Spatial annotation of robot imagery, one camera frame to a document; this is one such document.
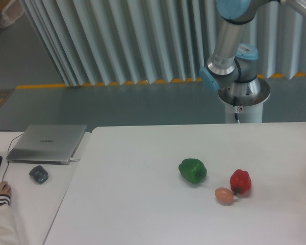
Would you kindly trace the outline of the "white striped sleeve forearm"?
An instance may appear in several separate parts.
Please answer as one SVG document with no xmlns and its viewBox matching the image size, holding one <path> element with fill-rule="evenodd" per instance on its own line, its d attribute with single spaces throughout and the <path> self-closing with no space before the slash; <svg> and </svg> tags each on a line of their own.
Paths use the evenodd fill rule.
<svg viewBox="0 0 306 245">
<path fill-rule="evenodd" d="M 10 197 L 0 194 L 0 244 L 20 244 Z"/>
</svg>

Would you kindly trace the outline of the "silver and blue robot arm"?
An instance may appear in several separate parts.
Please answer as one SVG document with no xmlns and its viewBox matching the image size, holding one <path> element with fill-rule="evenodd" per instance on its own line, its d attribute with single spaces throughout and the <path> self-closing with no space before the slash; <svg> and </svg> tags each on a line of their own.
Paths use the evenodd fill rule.
<svg viewBox="0 0 306 245">
<path fill-rule="evenodd" d="M 259 74 L 306 74 L 306 1 L 216 1 L 216 8 L 216 46 L 199 71 L 212 91 Z"/>
</svg>

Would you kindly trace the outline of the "person's hand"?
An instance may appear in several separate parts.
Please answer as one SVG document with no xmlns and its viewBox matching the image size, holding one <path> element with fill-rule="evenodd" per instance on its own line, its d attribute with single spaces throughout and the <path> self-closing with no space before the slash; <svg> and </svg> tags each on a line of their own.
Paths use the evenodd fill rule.
<svg viewBox="0 0 306 245">
<path fill-rule="evenodd" d="M 0 182 L 0 196 L 8 196 L 11 197 L 12 189 L 7 181 Z"/>
</svg>

